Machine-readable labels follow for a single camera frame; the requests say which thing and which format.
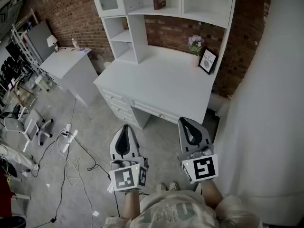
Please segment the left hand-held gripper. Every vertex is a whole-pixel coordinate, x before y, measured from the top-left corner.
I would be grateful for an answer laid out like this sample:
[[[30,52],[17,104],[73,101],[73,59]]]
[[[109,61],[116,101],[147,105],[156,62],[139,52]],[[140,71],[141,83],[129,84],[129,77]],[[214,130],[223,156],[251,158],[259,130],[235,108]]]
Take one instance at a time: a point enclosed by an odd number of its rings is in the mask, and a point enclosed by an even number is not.
[[[110,155],[113,161],[109,175],[114,191],[142,190],[147,180],[148,159],[139,156],[139,143],[130,125],[125,124],[114,135]]]

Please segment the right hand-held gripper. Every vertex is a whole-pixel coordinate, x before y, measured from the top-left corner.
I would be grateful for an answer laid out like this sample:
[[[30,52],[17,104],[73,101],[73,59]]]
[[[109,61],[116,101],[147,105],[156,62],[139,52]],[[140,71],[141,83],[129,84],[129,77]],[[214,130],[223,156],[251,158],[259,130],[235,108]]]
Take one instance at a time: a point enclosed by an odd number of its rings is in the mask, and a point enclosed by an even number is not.
[[[214,154],[214,145],[207,129],[186,117],[178,120],[178,129],[182,152],[178,160],[190,184],[217,177],[218,156]]]

